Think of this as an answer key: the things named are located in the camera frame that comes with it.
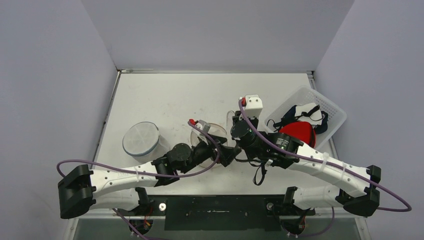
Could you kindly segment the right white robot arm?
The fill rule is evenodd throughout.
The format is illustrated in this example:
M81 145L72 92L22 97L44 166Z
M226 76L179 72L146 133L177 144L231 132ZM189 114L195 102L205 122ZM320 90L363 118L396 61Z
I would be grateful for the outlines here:
M288 187L282 207L290 215L300 210L336 207L370 217L380 206L380 192L371 184L381 180L381 168L375 165L346 164L285 133L255 133L240 114L232 117L230 134L247 159L259 163L262 172L268 167L279 167L327 183L319 187Z

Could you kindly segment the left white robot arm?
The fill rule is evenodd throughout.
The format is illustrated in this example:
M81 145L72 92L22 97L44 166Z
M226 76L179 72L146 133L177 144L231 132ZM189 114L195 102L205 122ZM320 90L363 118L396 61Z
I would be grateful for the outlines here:
M163 156L133 167L103 165L91 169L81 161L58 183L59 215L73 219L94 209L122 209L144 215L149 210L146 188L170 185L181 178L192 177L190 171L206 160L228 166L241 153L240 146L226 146L227 139L211 135L196 146L176 144Z

